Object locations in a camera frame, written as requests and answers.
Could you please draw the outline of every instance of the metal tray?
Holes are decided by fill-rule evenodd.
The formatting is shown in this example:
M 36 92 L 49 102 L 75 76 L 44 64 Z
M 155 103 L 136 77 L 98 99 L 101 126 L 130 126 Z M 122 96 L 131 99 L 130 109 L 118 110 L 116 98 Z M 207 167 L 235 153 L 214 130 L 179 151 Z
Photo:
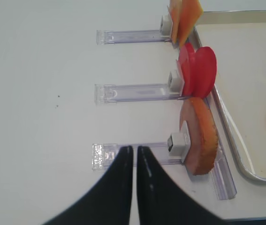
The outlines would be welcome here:
M 238 27 L 243 26 L 241 31 L 241 34 L 245 36 L 244 34 L 249 31 L 247 31 L 247 26 L 255 27 L 255 26 L 262 26 L 264 27 L 264 30 L 266 30 L 266 11 L 228 11 L 228 12 L 205 12 L 202 17 L 198 20 L 193 35 L 191 35 L 191 42 L 195 41 L 197 47 L 201 47 L 202 44 L 208 45 L 212 47 L 214 50 L 216 50 L 216 57 L 218 57 L 218 52 L 221 51 L 222 53 L 226 50 L 224 49 L 217 49 L 219 48 L 218 43 L 215 43 L 217 41 L 213 39 L 217 39 L 217 35 L 219 32 L 210 31 L 209 38 L 203 38 L 202 32 L 199 32 L 199 30 L 203 30 L 203 26 L 205 29 L 219 29 L 219 27 L 222 27 L 223 29 L 230 29 L 233 28 L 235 31 L 237 31 Z M 227 45 L 236 45 L 236 40 L 231 40 L 231 38 L 234 38 L 232 36 L 228 37 L 224 41 L 222 39 L 220 42 L 224 43 L 227 42 Z M 255 45 L 259 46 L 257 44 L 258 41 L 261 41 L 263 39 L 266 39 L 266 33 L 262 33 L 260 35 L 257 35 L 257 38 L 253 38 L 253 40 L 249 40 L 249 37 L 245 37 L 247 41 L 251 41 L 251 45 L 241 44 L 244 46 L 243 48 L 243 54 L 246 53 L 250 55 L 249 49 L 250 47 L 253 47 Z M 262 46 L 261 49 L 255 48 L 254 54 L 257 54 L 257 51 L 260 51 L 261 54 L 264 54 L 263 50 L 265 50 L 266 47 Z M 227 55 L 228 57 L 223 57 L 219 61 L 224 62 L 223 60 L 230 60 L 232 59 L 232 56 Z M 254 63 L 254 60 L 257 59 L 257 55 L 253 55 L 252 57 L 247 58 L 245 61 L 249 60 L 252 64 Z M 223 71 L 218 71 L 218 77 L 220 76 L 221 79 L 225 79 L 225 75 L 222 76 L 224 73 Z M 249 77 L 238 77 L 242 76 L 242 74 L 235 74 L 236 79 L 240 79 L 240 82 L 249 82 Z M 232 152 L 236 158 L 236 162 L 238 167 L 240 168 L 241 172 L 248 178 L 259 180 L 259 181 L 266 181 L 266 112 L 256 112 L 251 114 L 249 116 L 249 113 L 244 114 L 244 110 L 248 108 L 249 111 L 251 107 L 256 107 L 259 103 L 263 107 L 256 107 L 256 109 L 262 109 L 263 111 L 266 111 L 266 88 L 257 90 L 259 85 L 261 87 L 266 87 L 266 75 L 262 72 L 257 73 L 257 78 L 253 79 L 253 82 L 250 83 L 243 83 L 243 85 L 238 86 L 235 91 L 229 91 L 229 88 L 227 86 L 222 87 L 219 82 L 216 81 L 214 89 L 212 91 L 213 97 L 216 101 L 216 104 L 218 106 L 220 115 L 222 117 L 222 122 L 224 124 L 224 128 L 226 130 L 226 133 L 228 135 L 228 139 L 231 145 Z M 252 102 L 245 102 L 245 100 L 242 98 L 240 99 L 239 93 L 247 93 L 247 95 L 243 95 L 244 98 L 249 98 L 251 96 Z M 236 105 L 238 107 L 244 107 L 239 110 L 236 109 Z M 259 120 L 258 115 L 263 114 L 263 119 Z M 238 125 L 239 127 L 246 127 L 246 129 L 243 129 L 241 132 L 238 131 Z

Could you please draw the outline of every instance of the white table surface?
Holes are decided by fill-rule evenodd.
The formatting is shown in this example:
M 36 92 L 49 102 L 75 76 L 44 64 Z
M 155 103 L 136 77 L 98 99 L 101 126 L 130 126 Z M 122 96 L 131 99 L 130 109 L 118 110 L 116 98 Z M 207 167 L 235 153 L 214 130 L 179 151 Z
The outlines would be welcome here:
M 178 130 L 180 101 L 94 104 L 95 83 L 165 82 L 178 56 L 170 43 L 97 46 L 95 33 L 155 29 L 167 4 L 0 0 L 0 224 L 41 224 L 85 194 L 102 175 L 91 170 L 92 143 L 160 142 Z M 205 0 L 202 6 L 260 10 L 266 1 Z M 222 218 L 266 217 L 266 185 L 245 180 L 224 145 L 238 191 L 233 200 L 217 201 L 205 178 L 191 182 L 180 165 L 164 168 Z

